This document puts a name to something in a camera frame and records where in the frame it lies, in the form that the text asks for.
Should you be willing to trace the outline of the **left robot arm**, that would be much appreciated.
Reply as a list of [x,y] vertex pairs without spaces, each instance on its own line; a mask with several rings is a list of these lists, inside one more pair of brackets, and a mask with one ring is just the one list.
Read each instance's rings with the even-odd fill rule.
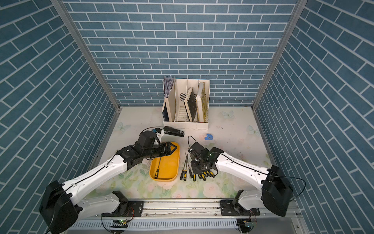
[[78,220],[90,216],[129,214],[128,199],[120,191],[113,191],[93,201],[84,201],[84,198],[106,181],[140,164],[143,159],[172,155],[178,146],[169,141],[161,142],[163,134],[163,131],[142,132],[135,144],[118,150],[113,157],[92,170],[64,183],[57,180],[51,182],[45,189],[39,207],[48,230],[60,234]]

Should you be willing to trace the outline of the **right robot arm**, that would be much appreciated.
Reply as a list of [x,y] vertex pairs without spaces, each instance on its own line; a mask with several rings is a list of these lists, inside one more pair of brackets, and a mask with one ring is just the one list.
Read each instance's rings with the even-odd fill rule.
[[279,167],[255,166],[236,159],[219,148],[208,150],[198,142],[195,142],[188,152],[192,156],[191,167],[194,174],[204,176],[215,170],[218,173],[231,174],[255,187],[251,191],[239,190],[228,205],[222,204],[223,216],[257,215],[254,209],[263,207],[275,215],[286,216],[293,196],[293,187]]

